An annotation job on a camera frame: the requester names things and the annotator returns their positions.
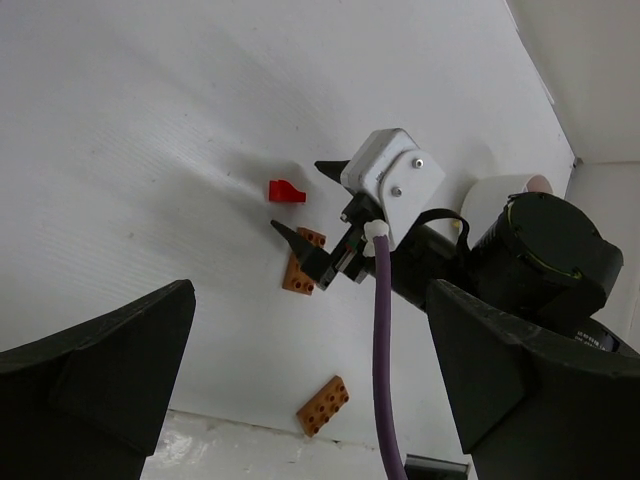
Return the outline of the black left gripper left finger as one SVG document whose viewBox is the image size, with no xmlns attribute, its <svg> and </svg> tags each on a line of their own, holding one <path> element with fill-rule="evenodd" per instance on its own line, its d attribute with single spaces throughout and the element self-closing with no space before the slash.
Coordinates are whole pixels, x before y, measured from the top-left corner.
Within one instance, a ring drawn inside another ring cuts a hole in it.
<svg viewBox="0 0 640 480">
<path fill-rule="evenodd" d="M 4 479 L 138 479 L 156 450 L 196 307 L 177 280 L 1 354 Z"/>
</svg>

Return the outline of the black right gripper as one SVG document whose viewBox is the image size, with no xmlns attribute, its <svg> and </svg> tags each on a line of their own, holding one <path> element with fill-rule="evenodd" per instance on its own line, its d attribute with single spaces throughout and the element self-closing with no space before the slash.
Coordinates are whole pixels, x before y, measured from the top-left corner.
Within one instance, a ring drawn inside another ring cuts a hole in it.
<svg viewBox="0 0 640 480">
<path fill-rule="evenodd" d="M 316 161 L 314 167 L 334 183 L 343 185 L 345 161 Z M 356 283 L 375 274 L 375 261 L 363 255 L 364 224 L 382 217 L 381 208 L 363 193 L 356 194 L 343 210 L 349 229 L 329 254 L 323 238 L 305 230 L 292 230 L 277 220 L 271 226 L 286 240 L 291 257 L 282 288 L 289 291 L 326 290 L 338 274 Z M 456 241 L 445 238 L 428 224 L 456 220 L 462 227 Z M 468 293 L 475 291 L 469 267 L 469 223 L 456 212 L 434 208 L 420 213 L 401 243 L 390 253 L 392 290 L 424 311 L 427 288 L 434 280 L 446 280 Z"/>
</svg>

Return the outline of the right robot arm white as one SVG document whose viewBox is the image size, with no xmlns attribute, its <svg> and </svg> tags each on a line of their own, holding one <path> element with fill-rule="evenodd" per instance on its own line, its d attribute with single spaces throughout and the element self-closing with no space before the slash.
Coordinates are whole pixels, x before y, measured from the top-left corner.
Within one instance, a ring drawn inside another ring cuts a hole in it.
<svg viewBox="0 0 640 480">
<path fill-rule="evenodd" d="M 521 190 L 507 196 L 496 220 L 477 241 L 465 219 L 424 202 L 443 181 L 436 162 L 409 151 L 383 165 L 377 187 L 349 184 L 342 213 L 348 230 L 332 251 L 311 235 L 275 222 L 300 270 L 326 289 L 337 275 L 354 282 L 374 275 L 373 240 L 384 236 L 391 288 L 418 309 L 428 285 L 448 281 L 485 303 L 595 348 L 622 352 L 624 342 L 594 319 L 623 265 L 621 250 L 606 241 L 577 207 L 553 194 Z M 457 220 L 448 240 L 431 228 Z"/>
</svg>

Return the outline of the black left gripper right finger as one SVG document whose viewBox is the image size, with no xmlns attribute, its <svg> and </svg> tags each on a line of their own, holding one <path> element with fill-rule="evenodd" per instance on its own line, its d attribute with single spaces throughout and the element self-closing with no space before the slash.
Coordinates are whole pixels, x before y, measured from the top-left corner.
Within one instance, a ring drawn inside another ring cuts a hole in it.
<svg viewBox="0 0 640 480">
<path fill-rule="evenodd" d="M 638 357 L 570 340 L 441 280 L 427 290 L 427 316 L 478 478 L 638 478 Z"/>
</svg>

